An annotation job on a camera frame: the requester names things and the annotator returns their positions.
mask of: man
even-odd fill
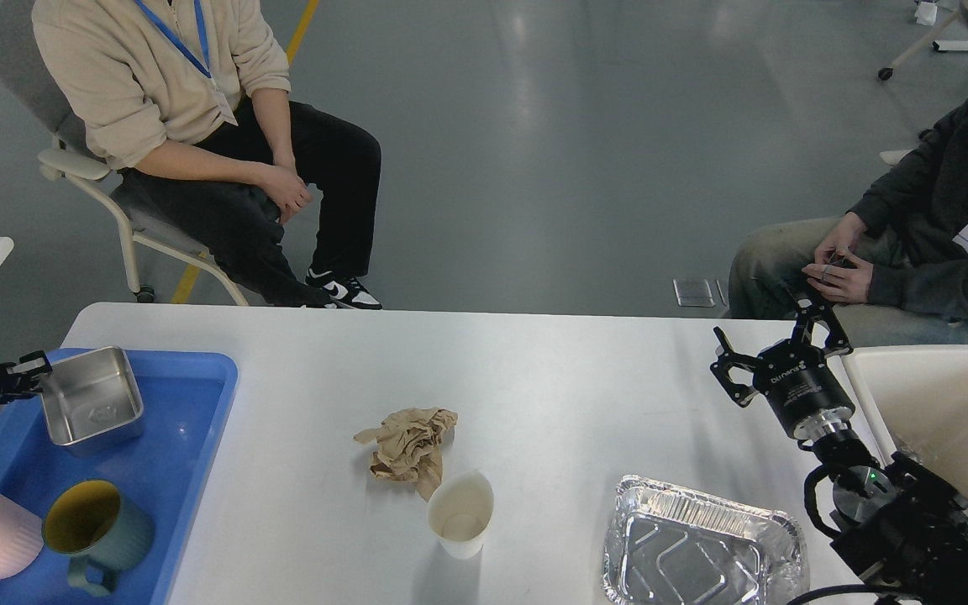
[[[800,288],[837,303],[857,347],[968,344],[968,99],[842,219],[752,234],[731,315],[785,318]]]
[[[380,309],[368,272],[380,148],[291,103],[286,54],[258,0],[37,0],[50,74],[89,148],[119,169],[232,280],[277,306]],[[283,225],[324,192],[301,283]]]

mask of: chair wheel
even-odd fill
[[[134,292],[134,296],[137,297],[138,303],[154,303],[155,289],[151,286],[142,286],[141,291]]]

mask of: gray floor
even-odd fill
[[[265,0],[284,44],[306,0]],[[393,309],[704,317],[672,278],[726,278],[743,234],[838,214],[968,92],[919,51],[912,0],[323,0],[293,98],[384,149],[366,284]],[[961,24],[950,29],[967,38]],[[0,86],[0,360],[131,300],[111,219],[37,172],[47,135]],[[316,212],[285,248],[308,265]],[[145,252],[168,300],[183,265]],[[230,303],[201,276],[194,303]]]

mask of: mug handle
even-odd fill
[[[89,566],[103,575],[103,577],[100,577],[99,582],[93,583],[88,580],[87,572]],[[115,583],[118,583],[118,572],[108,570],[107,567],[92,562],[88,559],[87,555],[71,556],[70,570],[66,573],[66,581],[73,588],[84,589],[85,592],[91,594],[93,597],[106,597],[114,590]]]

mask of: yellow floor line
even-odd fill
[[[301,22],[297,24],[297,31],[293,32],[293,38],[289,40],[289,46],[286,46],[286,58],[289,60],[289,65],[293,65],[293,56],[297,54],[297,50],[301,46],[301,39],[304,39],[304,32],[308,31],[308,24],[312,23],[312,15],[316,12],[318,5],[319,0],[308,0],[308,6],[304,8],[304,15],[301,15]]]
[[[312,15],[316,13],[318,5],[319,0],[308,0],[308,5],[304,8],[304,14],[301,15],[301,20],[297,24],[297,30],[293,31],[293,38],[289,41],[289,46],[286,46],[286,61],[289,61],[289,65],[293,65],[293,57],[297,56],[297,50],[301,47],[301,39],[304,39],[304,32],[308,31],[308,24],[312,23]],[[197,276],[199,275],[199,268],[193,265],[185,268],[185,272],[181,274],[181,280],[178,280],[177,288],[174,288],[174,296],[170,299],[171,305],[183,305],[183,303],[189,302],[189,295],[192,294],[192,287],[196,286]]]

